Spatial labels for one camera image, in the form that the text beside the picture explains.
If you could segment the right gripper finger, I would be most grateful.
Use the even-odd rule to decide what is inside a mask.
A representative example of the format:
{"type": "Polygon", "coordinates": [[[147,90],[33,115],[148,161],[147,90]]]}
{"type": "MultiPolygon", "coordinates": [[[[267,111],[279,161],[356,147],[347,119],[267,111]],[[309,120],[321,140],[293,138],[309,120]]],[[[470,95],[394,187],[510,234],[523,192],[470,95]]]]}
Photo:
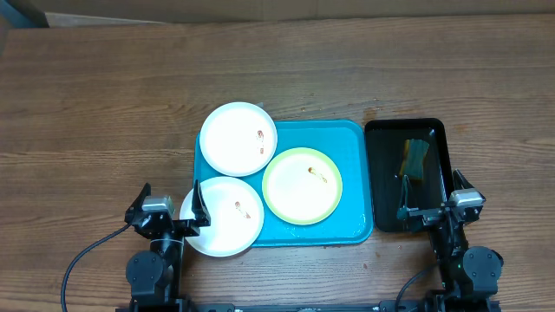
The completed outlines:
{"type": "Polygon", "coordinates": [[[407,219],[411,211],[416,210],[416,201],[410,179],[407,175],[402,176],[401,198],[396,213],[398,219],[407,219]]]}
{"type": "Polygon", "coordinates": [[[474,186],[465,178],[459,169],[452,172],[454,189],[456,191],[474,190],[474,186]]]}

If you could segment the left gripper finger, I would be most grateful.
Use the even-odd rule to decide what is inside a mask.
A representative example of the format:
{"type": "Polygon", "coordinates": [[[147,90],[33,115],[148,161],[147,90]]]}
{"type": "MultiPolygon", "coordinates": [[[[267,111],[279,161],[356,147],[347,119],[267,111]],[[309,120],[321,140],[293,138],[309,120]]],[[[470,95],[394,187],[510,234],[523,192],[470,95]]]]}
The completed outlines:
{"type": "Polygon", "coordinates": [[[144,200],[147,196],[151,195],[151,185],[146,183],[143,185],[139,195],[133,201],[133,203],[127,208],[125,212],[126,217],[133,217],[137,211],[141,211],[144,200]]]}
{"type": "Polygon", "coordinates": [[[198,227],[207,227],[211,225],[211,216],[207,210],[205,200],[203,198],[200,182],[196,179],[193,184],[193,197],[191,210],[194,215],[194,223],[198,227]]]}

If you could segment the green yellow sponge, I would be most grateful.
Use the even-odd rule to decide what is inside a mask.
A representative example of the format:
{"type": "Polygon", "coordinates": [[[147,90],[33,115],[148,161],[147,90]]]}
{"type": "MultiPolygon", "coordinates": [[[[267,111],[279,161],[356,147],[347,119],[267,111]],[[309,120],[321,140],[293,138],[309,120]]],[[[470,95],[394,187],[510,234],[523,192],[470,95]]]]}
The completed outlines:
{"type": "Polygon", "coordinates": [[[405,140],[399,174],[407,176],[409,179],[423,180],[424,160],[427,157],[428,149],[429,144],[425,140],[405,140]]]}

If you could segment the yellow-green rimmed plate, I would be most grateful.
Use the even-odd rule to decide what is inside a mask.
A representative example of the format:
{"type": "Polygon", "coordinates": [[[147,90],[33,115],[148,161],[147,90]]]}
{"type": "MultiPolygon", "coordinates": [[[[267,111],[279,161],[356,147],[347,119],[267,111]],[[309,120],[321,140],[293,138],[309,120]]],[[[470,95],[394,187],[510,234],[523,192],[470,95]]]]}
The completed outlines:
{"type": "Polygon", "coordinates": [[[295,147],[276,156],[266,167],[262,193],[271,212],[295,225],[311,225],[329,217],[343,193],[341,173],[326,154],[295,147]]]}

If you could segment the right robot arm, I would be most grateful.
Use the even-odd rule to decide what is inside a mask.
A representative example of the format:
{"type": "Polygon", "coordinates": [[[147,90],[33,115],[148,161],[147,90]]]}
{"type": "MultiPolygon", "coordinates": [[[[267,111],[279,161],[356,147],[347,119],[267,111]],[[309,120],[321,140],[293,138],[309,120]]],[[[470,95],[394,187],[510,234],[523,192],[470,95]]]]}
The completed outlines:
{"type": "Polygon", "coordinates": [[[399,291],[394,311],[499,311],[500,304],[490,297],[498,292],[504,265],[495,250],[468,244],[465,226],[477,221],[486,198],[462,173],[453,171],[454,191],[437,208],[421,209],[408,205],[412,186],[402,177],[402,192],[397,218],[411,231],[426,231],[435,262],[411,277],[399,291]],[[442,288],[430,290],[419,302],[402,301],[406,290],[427,273],[438,270],[442,288]]]}

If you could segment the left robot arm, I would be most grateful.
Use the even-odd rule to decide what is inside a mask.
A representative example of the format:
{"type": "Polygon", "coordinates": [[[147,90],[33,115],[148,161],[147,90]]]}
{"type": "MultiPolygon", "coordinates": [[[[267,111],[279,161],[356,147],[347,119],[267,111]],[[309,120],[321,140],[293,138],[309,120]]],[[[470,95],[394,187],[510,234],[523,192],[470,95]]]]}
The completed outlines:
{"type": "Polygon", "coordinates": [[[131,287],[129,311],[193,312],[198,308],[180,293],[183,250],[188,237],[197,237],[211,225],[200,182],[193,185],[193,217],[177,220],[168,196],[155,197],[145,184],[125,212],[124,221],[150,241],[148,250],[134,254],[127,262],[126,279],[131,287]]]}

